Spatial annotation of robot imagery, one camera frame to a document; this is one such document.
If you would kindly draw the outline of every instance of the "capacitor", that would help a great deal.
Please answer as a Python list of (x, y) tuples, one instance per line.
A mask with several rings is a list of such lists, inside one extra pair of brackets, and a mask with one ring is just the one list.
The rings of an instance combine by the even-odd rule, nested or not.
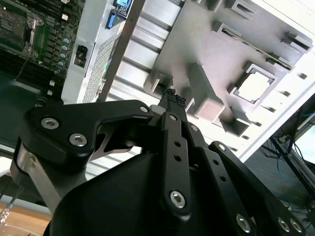
[(67, 38), (64, 38), (64, 39), (63, 39), (63, 43), (68, 44), (68, 43), (70, 43), (70, 40), (67, 39)]

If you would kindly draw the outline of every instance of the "black metal link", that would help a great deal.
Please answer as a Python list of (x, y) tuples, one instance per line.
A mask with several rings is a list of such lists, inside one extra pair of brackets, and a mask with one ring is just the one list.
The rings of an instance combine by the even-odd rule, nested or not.
[[(167, 213), (180, 221), (188, 221), (191, 214), (190, 177), (187, 141), (182, 137), (181, 120), (175, 114), (162, 115), (162, 204)], [(178, 205), (171, 201), (172, 191), (183, 195)]]
[[(256, 225), (263, 235), (268, 235), (270, 232), (273, 235), (282, 236), (306, 235), (306, 231), (299, 220), (285, 208), (226, 145), (221, 142), (212, 142), (209, 149), (220, 156), (242, 202), (246, 203), (247, 212), (253, 215)], [(279, 219), (287, 224), (289, 232), (281, 227)], [(290, 222), (291, 219), (300, 226), (301, 233), (293, 227)]]

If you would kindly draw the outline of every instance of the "green circuit board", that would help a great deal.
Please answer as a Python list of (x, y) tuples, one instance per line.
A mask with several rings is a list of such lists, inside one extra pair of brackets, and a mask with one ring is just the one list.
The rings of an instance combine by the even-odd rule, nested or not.
[(56, 19), (22, 1), (0, 0), (0, 47), (65, 78), (84, 4), (62, 3)]

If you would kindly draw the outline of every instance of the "gray floor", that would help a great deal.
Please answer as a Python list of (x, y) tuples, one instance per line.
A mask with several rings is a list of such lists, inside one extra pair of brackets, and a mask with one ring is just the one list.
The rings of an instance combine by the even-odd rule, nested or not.
[[(302, 190), (305, 190), (305, 188), (284, 161), (280, 161), (280, 170), (286, 178), (297, 183), (297, 187), (280, 175), (277, 169), (277, 160), (265, 157), (260, 150), (256, 151), (252, 157), (246, 161), (245, 165), (276, 197), (283, 198), (283, 201), (286, 202), (290, 201), (292, 209), (296, 209), (300, 212), (307, 212), (305, 207), (307, 195), (298, 190), (298, 188)], [(306, 218), (306, 214), (294, 213), (294, 215), (300, 219), (304, 227), (309, 226), (309, 222), (302, 221)], [(313, 226), (310, 226), (307, 229), (307, 233), (309, 236), (315, 236), (315, 229)]]

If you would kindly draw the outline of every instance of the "screw hole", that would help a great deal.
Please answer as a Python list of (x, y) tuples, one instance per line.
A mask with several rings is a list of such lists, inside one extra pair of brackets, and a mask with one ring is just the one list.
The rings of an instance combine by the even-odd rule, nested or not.
[(83, 139), (80, 138), (80, 137), (75, 137), (74, 140), (75, 140), (75, 141), (78, 141), (79, 143), (83, 142)]
[(177, 160), (178, 162), (182, 161), (181, 157), (178, 156), (178, 155), (175, 155), (174, 158), (175, 158), (175, 160)]
[(178, 146), (179, 148), (182, 146), (179, 142), (174, 142), (176, 146)]
[(226, 182), (226, 178), (224, 176), (220, 176), (220, 179), (223, 181), (223, 182)]

